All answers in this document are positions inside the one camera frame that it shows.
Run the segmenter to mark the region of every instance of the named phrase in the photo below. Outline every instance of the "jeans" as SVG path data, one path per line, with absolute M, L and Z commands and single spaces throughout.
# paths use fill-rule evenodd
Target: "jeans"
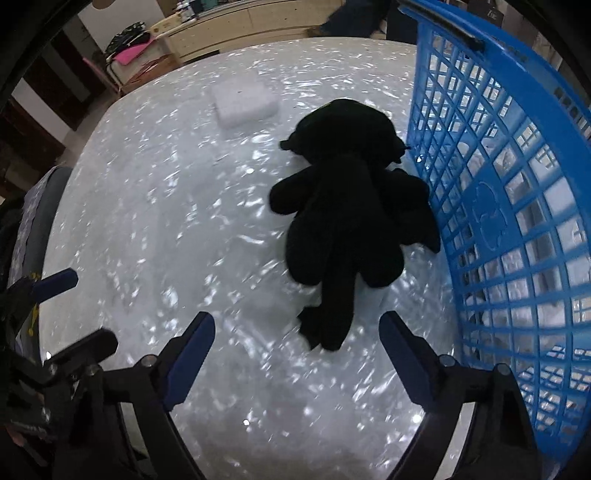
M 346 0 L 320 29 L 331 37 L 368 38 L 388 17 L 388 40 L 417 43 L 417 22 L 398 10 L 397 0 Z

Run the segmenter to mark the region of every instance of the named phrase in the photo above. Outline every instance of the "screw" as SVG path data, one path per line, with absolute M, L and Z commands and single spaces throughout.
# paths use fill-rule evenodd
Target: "screw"
M 453 358 L 451 355 L 440 355 L 439 363 L 442 364 L 444 367 L 453 367 L 456 364 L 456 359 Z
M 507 364 L 498 364 L 496 366 L 496 371 L 498 371 L 501 375 L 511 375 L 511 368 Z
M 88 367 L 86 367 L 86 375 L 88 375 L 89 377 L 94 377 L 95 374 L 100 370 L 100 367 L 96 364 L 94 365 L 89 365 Z
M 146 355 L 140 361 L 142 363 L 142 366 L 149 368 L 154 366 L 156 360 L 158 360 L 158 357 L 156 355 Z
M 49 421 L 51 420 L 51 412 L 50 412 L 49 408 L 43 407 L 41 409 L 41 418 L 43 419 L 43 421 L 45 423 L 49 423 Z

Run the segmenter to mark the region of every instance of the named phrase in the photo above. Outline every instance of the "shoe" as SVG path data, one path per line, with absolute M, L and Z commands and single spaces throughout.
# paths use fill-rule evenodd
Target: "shoe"
M 306 29 L 306 37 L 314 38 L 314 37 L 330 37 L 327 32 L 322 30 L 322 27 L 318 25 L 317 27 L 310 27 Z

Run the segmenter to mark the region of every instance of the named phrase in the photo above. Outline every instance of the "dark wooden door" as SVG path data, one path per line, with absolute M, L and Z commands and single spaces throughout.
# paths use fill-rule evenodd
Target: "dark wooden door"
M 37 57 L 33 62 L 24 79 L 68 127 L 76 130 L 86 116 L 89 105 L 105 90 L 105 87 L 90 67 L 84 63 L 80 53 L 63 32 L 57 34 L 51 46 L 83 83 L 90 95 L 80 101 L 42 56 Z
M 42 176 L 66 149 L 11 98 L 0 113 L 0 139 Z

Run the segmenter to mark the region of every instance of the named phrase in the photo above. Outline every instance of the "white sponge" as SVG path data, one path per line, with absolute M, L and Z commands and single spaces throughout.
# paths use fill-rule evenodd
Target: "white sponge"
M 219 123 L 224 128 L 263 120 L 279 111 L 279 97 L 252 73 L 214 84 L 212 91 Z

